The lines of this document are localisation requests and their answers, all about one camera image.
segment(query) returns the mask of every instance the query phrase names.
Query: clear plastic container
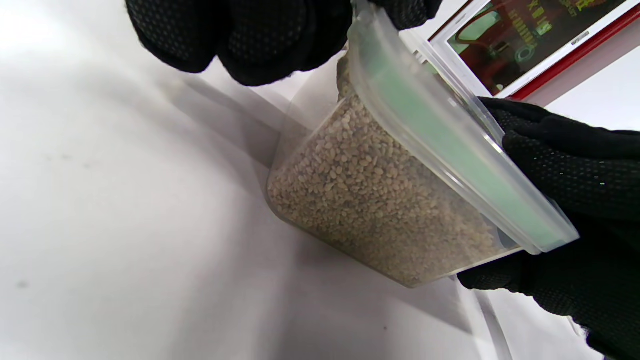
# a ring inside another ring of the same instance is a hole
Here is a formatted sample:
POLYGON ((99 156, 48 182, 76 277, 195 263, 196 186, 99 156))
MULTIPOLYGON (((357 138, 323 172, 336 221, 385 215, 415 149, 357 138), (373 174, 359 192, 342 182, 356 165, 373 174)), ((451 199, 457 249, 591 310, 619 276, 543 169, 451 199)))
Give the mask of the clear plastic container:
POLYGON ((430 71, 383 10, 354 6, 343 99, 328 118, 301 112, 286 123, 267 184, 273 211, 407 287, 575 240, 429 44, 419 51, 430 71))

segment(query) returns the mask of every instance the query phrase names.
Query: gloved hand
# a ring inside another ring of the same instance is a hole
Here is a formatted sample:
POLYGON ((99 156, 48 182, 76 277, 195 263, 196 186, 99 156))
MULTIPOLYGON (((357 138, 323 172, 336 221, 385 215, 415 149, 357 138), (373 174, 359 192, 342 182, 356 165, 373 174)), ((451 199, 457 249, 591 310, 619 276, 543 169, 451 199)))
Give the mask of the gloved hand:
POLYGON ((506 132, 504 150, 557 201, 580 239, 547 254, 520 252, 458 279, 470 289, 531 296, 583 326, 595 350, 640 359, 640 133, 589 127, 529 104, 483 103, 506 132))
MULTIPOLYGON (((442 0, 371 0, 398 29, 432 19, 442 0)), ((166 64, 202 72, 217 55, 240 84, 319 67, 347 41, 350 0, 126 0, 142 45, 166 64)))

